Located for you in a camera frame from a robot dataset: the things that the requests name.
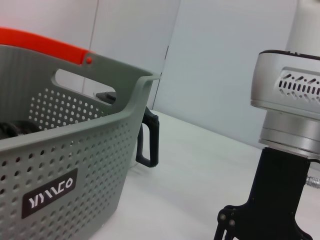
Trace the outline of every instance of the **white surface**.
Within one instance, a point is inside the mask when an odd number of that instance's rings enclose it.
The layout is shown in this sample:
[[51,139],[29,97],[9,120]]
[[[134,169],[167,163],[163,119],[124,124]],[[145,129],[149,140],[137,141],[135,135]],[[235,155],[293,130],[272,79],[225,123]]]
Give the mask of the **white surface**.
[[[118,209],[90,240],[212,240],[219,211],[247,201],[261,150],[155,114],[159,165],[128,172]],[[310,175],[320,177],[313,169]],[[319,198],[320,190],[305,186],[296,215],[313,239],[320,239]]]
[[[2,0],[0,26],[25,30],[89,49],[98,0]],[[78,92],[84,78],[62,74],[58,83]]]
[[284,50],[296,0],[183,0],[154,110],[258,146],[250,107],[259,52]]
[[[160,74],[180,0],[99,0],[91,50],[108,58]],[[152,108],[158,82],[152,86]],[[108,87],[86,79],[89,96]]]

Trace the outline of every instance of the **basket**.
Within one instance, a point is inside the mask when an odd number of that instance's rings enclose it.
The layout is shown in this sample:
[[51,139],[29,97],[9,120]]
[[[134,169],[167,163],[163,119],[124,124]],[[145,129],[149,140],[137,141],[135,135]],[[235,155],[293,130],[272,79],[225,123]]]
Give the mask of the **basket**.
[[[109,105],[60,86],[62,69],[115,89]],[[159,76],[39,35],[0,28],[0,239],[87,240],[115,212],[152,80]]]

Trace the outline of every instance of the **ventilation slot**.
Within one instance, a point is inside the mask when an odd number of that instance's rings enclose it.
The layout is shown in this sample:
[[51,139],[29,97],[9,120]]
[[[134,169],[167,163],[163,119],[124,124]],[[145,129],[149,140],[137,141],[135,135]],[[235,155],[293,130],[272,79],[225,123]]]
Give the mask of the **ventilation slot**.
[[298,99],[298,97],[297,97],[297,95],[295,94],[295,92],[293,91],[292,93],[292,97],[296,100],[296,99]]
[[283,79],[288,79],[290,78],[292,75],[291,74],[288,74],[287,76],[285,76]]
[[302,79],[304,79],[304,76],[301,76],[301,77],[297,78],[295,81],[296,81],[296,82],[299,82],[299,81],[301,81]]
[[304,95],[305,100],[309,103],[310,102],[310,98],[308,97],[307,94]]
[[310,81],[308,82],[308,84],[313,84],[315,81],[317,81],[317,80],[314,78],[314,79],[310,80]]

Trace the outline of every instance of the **white tabletop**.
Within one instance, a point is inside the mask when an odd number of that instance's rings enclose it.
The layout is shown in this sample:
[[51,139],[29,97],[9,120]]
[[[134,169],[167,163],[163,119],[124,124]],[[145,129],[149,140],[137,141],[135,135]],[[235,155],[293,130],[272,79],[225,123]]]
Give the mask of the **white tabletop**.
[[[159,165],[129,170],[118,209],[90,240],[212,240],[219,211],[247,201],[260,149],[155,114],[160,120]],[[320,177],[313,169],[309,174]],[[296,221],[320,239],[320,190],[304,187]]]

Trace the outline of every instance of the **screw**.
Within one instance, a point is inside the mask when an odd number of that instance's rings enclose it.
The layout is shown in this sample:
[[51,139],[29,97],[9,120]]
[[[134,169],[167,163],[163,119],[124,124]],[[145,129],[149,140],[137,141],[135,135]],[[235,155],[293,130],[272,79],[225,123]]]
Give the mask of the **screw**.
[[226,215],[221,214],[221,215],[220,215],[220,219],[221,219],[221,220],[226,220]]
[[229,225],[230,225],[231,227],[234,227],[234,226],[236,225],[236,222],[231,219],[231,220],[229,221]]
[[92,58],[90,56],[88,56],[86,59],[85,59],[85,62],[87,64],[91,64],[92,63]]

